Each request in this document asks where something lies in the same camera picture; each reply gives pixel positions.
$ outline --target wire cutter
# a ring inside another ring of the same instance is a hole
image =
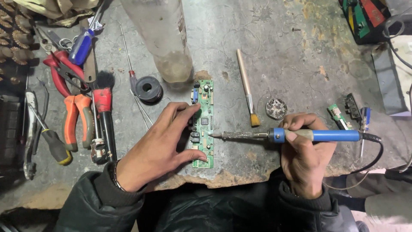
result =
[[[59,73],[70,73],[73,76],[80,77],[82,82],[84,82],[84,72],[79,66],[72,64],[68,60],[68,53],[65,50],[58,51],[57,46],[53,43],[53,40],[40,28],[35,29],[37,32],[37,37],[40,41],[40,46],[48,54],[43,63],[50,67],[51,77],[57,88],[57,90],[63,95],[63,97],[68,97],[71,95],[66,80],[73,85],[70,77],[65,75],[60,75]]]
[[[64,137],[63,142],[68,151],[77,151],[76,121],[79,113],[83,124],[83,147],[89,148],[94,139],[94,121],[90,103],[91,98],[82,94],[78,85],[73,85],[71,95],[64,99],[67,112],[61,131]]]

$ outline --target plastic bottle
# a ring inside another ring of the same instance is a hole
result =
[[[186,43],[182,0],[120,2],[153,55],[162,78],[169,83],[186,81],[193,64]]]

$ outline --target red screwdriver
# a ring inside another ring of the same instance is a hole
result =
[[[124,49],[126,50],[126,55],[127,55],[127,61],[129,62],[129,79],[130,79],[130,87],[134,95],[136,94],[136,83],[137,83],[137,78],[136,75],[134,74],[134,71],[131,69],[131,63],[130,63],[130,58],[129,58],[129,53],[127,52],[127,46],[126,46],[126,40],[124,39],[124,34],[123,34],[123,28],[122,28],[122,23],[119,22],[120,24],[120,30],[122,31],[122,36],[123,36],[123,42],[124,42]]]

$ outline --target jacket sleeve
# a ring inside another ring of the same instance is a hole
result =
[[[74,185],[54,228],[55,232],[129,232],[144,202],[144,190],[122,191],[103,172],[87,172]]]
[[[279,186],[281,231],[343,232],[344,221],[337,200],[325,187],[320,197],[308,200],[295,196],[283,181]]]

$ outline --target black brush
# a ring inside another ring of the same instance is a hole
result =
[[[91,85],[93,89],[94,104],[99,112],[100,125],[102,127],[103,139],[107,160],[114,162],[117,160],[115,130],[112,118],[112,88],[115,84],[113,74],[100,71],[96,75],[96,80]]]

